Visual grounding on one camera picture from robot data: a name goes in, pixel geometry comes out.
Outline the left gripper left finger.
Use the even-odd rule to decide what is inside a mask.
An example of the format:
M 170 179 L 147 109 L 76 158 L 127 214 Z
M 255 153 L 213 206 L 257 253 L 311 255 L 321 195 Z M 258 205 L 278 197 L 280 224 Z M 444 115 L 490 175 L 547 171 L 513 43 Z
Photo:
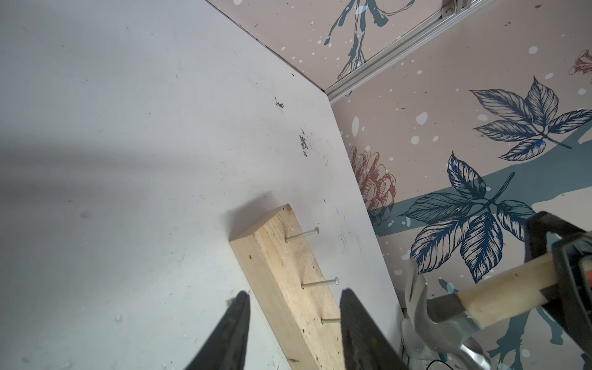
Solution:
M 244 369 L 250 316 L 250 296 L 240 291 L 186 370 Z

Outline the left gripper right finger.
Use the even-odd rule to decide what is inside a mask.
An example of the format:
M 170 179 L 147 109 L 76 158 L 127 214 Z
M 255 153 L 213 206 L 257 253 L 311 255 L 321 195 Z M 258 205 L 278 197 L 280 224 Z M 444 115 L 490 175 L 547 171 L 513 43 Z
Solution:
M 350 288 L 339 303 L 345 368 L 408 369 Z

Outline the wooden handle claw hammer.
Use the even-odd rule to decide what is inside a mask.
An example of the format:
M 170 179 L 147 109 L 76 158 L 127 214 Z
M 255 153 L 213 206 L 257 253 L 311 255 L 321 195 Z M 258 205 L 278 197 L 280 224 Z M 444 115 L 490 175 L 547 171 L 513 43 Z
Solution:
M 490 369 L 490 359 L 473 336 L 553 301 L 556 286 L 553 254 L 547 253 L 470 289 L 428 299 L 427 280 L 411 258 L 405 305 L 411 326 L 427 347 L 451 355 L 467 369 Z M 547 289 L 552 292 L 544 294 Z

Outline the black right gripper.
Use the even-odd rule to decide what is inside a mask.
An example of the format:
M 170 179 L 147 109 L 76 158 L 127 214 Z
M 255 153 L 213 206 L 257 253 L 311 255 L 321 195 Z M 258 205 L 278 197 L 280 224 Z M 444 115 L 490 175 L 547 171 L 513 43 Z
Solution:
M 524 225 L 526 261 L 550 253 L 556 282 L 541 290 L 543 308 L 586 353 L 591 355 L 591 283 L 583 263 L 591 260 L 591 236 L 547 212 Z

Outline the pale wooden block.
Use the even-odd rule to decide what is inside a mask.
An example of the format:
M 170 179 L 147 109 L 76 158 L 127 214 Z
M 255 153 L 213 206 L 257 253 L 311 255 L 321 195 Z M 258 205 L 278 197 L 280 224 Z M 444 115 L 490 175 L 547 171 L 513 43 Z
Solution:
M 251 290 L 292 369 L 343 369 L 339 306 L 328 286 L 302 289 L 325 280 L 290 205 L 268 211 L 230 245 Z

